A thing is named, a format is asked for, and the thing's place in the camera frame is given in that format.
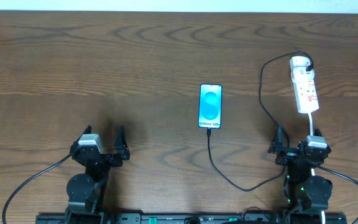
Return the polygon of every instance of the wooden tabletop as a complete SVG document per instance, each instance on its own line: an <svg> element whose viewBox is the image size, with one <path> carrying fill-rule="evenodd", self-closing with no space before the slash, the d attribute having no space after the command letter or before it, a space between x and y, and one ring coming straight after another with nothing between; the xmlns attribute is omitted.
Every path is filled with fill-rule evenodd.
<svg viewBox="0 0 358 224"><path fill-rule="evenodd" d="M144 213L242 212L286 206L283 179L240 192L211 167L197 126L201 83L223 86L216 165L249 188L277 175L275 125L258 102L261 66L303 50L315 63L313 113L332 153L324 166L358 180L358 15L0 11L0 222L12 192L59 161L87 125L112 147L124 125L131 159L111 171L105 206ZM308 134L296 110L289 57L264 73L266 108L294 145ZM8 223L62 213L73 160L26 185ZM329 212L358 216L358 186L327 174Z"/></svg>

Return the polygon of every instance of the white wall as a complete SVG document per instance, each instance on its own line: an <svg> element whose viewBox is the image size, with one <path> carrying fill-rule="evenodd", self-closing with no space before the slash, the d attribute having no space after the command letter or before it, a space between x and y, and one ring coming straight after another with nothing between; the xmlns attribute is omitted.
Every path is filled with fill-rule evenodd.
<svg viewBox="0 0 358 224"><path fill-rule="evenodd" d="M358 13L358 0L0 0L0 10Z"/></svg>

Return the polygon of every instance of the power strip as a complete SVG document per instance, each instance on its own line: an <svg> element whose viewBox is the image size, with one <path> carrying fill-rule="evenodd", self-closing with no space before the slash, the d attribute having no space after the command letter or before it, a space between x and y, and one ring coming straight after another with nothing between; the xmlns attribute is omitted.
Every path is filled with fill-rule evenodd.
<svg viewBox="0 0 358 224"><path fill-rule="evenodd" d="M316 87L314 85L314 70L306 71L310 59L302 56L292 57L290 60L291 79L295 90L298 112L307 114L318 110Z"/></svg>

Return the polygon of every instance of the blue circle on screen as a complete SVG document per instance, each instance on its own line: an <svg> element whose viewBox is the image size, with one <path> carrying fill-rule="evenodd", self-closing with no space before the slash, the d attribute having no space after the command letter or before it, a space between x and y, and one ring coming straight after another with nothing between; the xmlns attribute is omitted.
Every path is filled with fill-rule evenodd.
<svg viewBox="0 0 358 224"><path fill-rule="evenodd" d="M204 105L202 107L203 117L208 120L215 119L218 116L218 109L216 108L216 103L218 102L218 97L213 92L207 92L204 96Z"/></svg>

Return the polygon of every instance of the smartphone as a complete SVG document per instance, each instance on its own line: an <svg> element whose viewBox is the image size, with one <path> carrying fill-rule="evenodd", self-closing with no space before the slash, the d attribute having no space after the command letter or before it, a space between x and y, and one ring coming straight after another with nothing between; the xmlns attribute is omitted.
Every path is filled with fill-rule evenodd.
<svg viewBox="0 0 358 224"><path fill-rule="evenodd" d="M222 86L201 84L198 108L199 128L220 128L222 116Z"/></svg>

